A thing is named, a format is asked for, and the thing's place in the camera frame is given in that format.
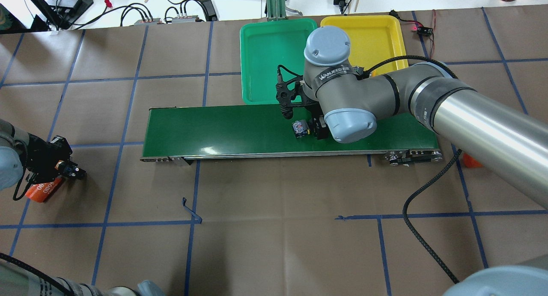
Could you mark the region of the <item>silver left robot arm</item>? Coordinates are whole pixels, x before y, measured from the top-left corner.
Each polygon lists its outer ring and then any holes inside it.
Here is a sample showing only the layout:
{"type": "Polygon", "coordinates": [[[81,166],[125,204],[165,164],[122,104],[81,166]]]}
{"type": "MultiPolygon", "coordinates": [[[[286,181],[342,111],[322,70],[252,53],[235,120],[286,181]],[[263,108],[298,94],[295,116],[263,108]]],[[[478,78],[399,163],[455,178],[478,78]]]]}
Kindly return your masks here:
{"type": "Polygon", "coordinates": [[[26,172],[30,172],[27,181],[32,185],[53,182],[59,176],[82,180],[87,172],[71,160],[72,154],[62,136],[45,141],[4,119],[0,121],[1,189],[20,184],[26,172]]]}

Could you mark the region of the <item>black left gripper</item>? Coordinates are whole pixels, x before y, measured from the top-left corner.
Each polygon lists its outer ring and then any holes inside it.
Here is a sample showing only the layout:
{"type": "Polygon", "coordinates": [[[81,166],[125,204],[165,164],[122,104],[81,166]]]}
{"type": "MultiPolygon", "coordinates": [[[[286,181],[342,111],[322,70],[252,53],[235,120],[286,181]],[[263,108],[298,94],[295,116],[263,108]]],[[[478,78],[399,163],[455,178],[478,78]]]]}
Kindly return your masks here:
{"type": "Polygon", "coordinates": [[[49,183],[58,176],[84,179],[86,171],[70,161],[72,153],[70,144],[62,136],[55,136],[51,142],[46,142],[38,136],[29,135],[24,161],[24,167],[30,171],[27,182],[32,185],[49,183]]]}

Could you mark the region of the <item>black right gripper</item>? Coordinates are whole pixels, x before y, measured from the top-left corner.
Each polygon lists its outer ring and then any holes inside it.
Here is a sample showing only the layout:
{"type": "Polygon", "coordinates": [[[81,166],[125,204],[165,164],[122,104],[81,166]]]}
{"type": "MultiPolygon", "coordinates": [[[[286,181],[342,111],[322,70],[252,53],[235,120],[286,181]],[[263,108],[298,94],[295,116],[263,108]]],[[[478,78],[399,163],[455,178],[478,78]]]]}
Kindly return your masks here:
{"type": "Polygon", "coordinates": [[[276,99],[280,112],[285,119],[294,117],[294,108],[305,107],[313,117],[310,119],[310,129],[317,140],[329,137],[329,128],[322,115],[319,102],[309,98],[304,91],[305,83],[302,76],[296,76],[288,81],[283,80],[282,73],[277,72],[276,99]]]}

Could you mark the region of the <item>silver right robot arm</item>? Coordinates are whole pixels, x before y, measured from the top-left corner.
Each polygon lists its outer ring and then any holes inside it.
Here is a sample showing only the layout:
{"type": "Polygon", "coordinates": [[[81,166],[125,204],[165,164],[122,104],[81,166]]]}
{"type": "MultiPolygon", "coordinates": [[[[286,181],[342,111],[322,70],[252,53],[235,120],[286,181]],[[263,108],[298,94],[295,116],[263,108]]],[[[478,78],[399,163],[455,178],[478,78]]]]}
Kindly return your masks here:
{"type": "Polygon", "coordinates": [[[335,26],[307,37],[304,73],[286,81],[277,66],[282,115],[318,106],[319,128],[339,143],[372,135],[380,119],[409,113],[427,130],[455,143],[535,203],[547,207],[548,129],[459,80],[446,64],[396,56],[368,70],[349,62],[349,36],[335,26]]]}

